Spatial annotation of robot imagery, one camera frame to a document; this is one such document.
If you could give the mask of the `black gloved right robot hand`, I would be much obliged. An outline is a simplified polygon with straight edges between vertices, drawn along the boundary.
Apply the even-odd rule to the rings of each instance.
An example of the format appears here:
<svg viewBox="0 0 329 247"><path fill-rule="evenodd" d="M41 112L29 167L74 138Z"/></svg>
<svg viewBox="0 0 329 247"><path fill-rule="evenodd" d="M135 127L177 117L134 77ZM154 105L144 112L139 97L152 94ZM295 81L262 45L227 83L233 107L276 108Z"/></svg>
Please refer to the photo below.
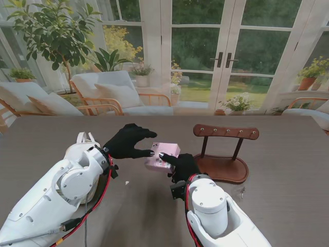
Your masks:
<svg viewBox="0 0 329 247"><path fill-rule="evenodd" d="M159 157L174 167L173 173L169 173L168 177L171 178L173 183L179 181L187 181L190 176L194 174L201 174L193 155L185 153L180 154L178 157L168 155L166 153L159 153Z"/></svg>

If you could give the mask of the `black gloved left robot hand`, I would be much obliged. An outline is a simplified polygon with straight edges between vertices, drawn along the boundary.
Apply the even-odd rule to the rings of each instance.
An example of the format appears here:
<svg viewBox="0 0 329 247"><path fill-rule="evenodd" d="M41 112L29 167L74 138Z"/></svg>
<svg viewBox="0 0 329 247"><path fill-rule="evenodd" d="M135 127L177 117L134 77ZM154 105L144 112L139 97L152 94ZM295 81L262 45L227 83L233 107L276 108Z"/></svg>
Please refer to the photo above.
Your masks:
<svg viewBox="0 0 329 247"><path fill-rule="evenodd" d="M136 149L135 145L145 138L155 138L157 133L135 123L126 124L104 146L103 151L114 159L142 158L155 155L152 150Z"/></svg>

